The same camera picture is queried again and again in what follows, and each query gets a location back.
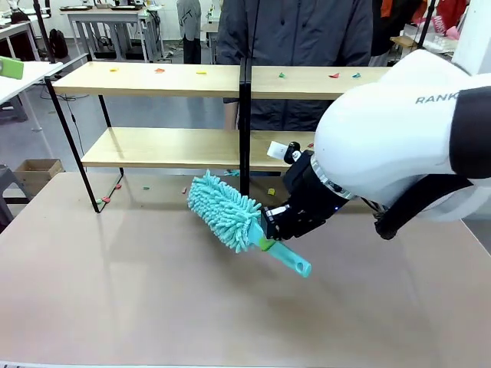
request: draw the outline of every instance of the gray plastic stool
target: gray plastic stool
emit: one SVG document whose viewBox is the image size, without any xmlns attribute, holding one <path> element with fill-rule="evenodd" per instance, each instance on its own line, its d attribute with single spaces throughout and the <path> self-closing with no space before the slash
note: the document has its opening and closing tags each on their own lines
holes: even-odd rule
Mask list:
<svg viewBox="0 0 491 368">
<path fill-rule="evenodd" d="M 6 165 L 0 164 L 0 224 L 5 226 L 14 219 L 10 209 L 8 209 L 7 202 L 3 198 L 3 192 L 11 184 L 17 185 L 29 201 L 32 199 L 32 196 L 26 192 L 24 186 L 17 180 L 14 173 Z"/>
</svg>

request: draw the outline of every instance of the jacket zipper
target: jacket zipper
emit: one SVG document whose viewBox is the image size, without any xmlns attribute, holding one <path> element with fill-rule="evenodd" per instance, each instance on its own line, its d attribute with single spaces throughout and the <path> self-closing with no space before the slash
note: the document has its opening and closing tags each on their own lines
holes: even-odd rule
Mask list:
<svg viewBox="0 0 491 368">
<path fill-rule="evenodd" d="M 295 48 L 297 45 L 297 31 L 298 31 L 298 20 L 300 19 L 300 7 L 302 6 L 302 0 L 298 0 L 297 2 L 297 21 L 295 23 L 295 33 L 293 36 L 293 49 L 292 49 L 292 57 L 290 58 L 290 66 L 293 66 L 293 59 L 295 57 Z M 285 129 L 285 118 L 286 118 L 286 110 L 288 109 L 288 100 L 285 101 L 285 105 L 283 107 L 283 115 L 282 115 L 282 130 Z"/>
</svg>

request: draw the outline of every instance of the white tag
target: white tag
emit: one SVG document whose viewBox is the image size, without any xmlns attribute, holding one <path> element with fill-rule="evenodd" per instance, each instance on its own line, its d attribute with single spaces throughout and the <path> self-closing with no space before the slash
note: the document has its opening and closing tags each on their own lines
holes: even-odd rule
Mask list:
<svg viewBox="0 0 491 368">
<path fill-rule="evenodd" d="M 272 157 L 273 159 L 284 159 L 287 149 L 288 146 L 273 140 L 268 149 L 268 156 Z"/>
</svg>

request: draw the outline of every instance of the person's hand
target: person's hand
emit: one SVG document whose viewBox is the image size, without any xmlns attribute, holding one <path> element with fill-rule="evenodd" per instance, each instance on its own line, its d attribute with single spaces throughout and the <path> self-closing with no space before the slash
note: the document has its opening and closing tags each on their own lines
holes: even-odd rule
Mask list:
<svg viewBox="0 0 491 368">
<path fill-rule="evenodd" d="M 237 127 L 238 102 L 225 104 L 225 130 L 235 130 Z"/>
</svg>

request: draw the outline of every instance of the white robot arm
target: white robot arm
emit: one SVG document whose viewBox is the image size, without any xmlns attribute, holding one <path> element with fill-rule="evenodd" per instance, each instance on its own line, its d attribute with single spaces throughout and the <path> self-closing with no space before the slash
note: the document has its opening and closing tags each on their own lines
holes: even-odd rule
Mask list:
<svg viewBox="0 0 491 368">
<path fill-rule="evenodd" d="M 490 137 L 491 74 L 415 51 L 329 107 L 315 153 L 290 144 L 291 196 L 263 209 L 263 227 L 270 238 L 302 236 L 358 196 L 383 206 L 375 228 L 385 239 L 416 215 L 461 219 L 491 196 Z"/>
</svg>

